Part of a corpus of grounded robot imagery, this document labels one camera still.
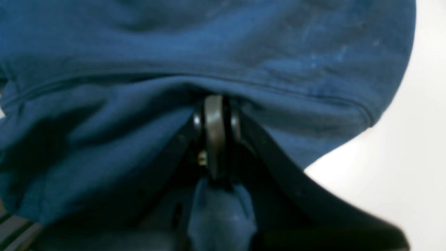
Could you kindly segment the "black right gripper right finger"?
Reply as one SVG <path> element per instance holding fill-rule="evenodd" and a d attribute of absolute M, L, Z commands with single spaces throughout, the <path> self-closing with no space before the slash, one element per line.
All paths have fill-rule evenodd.
<path fill-rule="evenodd" d="M 309 178 L 237 102 L 226 104 L 227 171 L 251 197 L 250 251 L 408 251 L 402 230 Z"/>

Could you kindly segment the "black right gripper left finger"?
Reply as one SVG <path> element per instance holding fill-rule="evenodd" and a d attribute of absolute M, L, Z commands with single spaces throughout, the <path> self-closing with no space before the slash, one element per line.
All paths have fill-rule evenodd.
<path fill-rule="evenodd" d="M 189 233 L 194 194 L 201 181 L 225 175 L 225 98 L 208 96 L 133 180 L 78 219 L 47 228 L 40 251 L 195 251 Z"/>

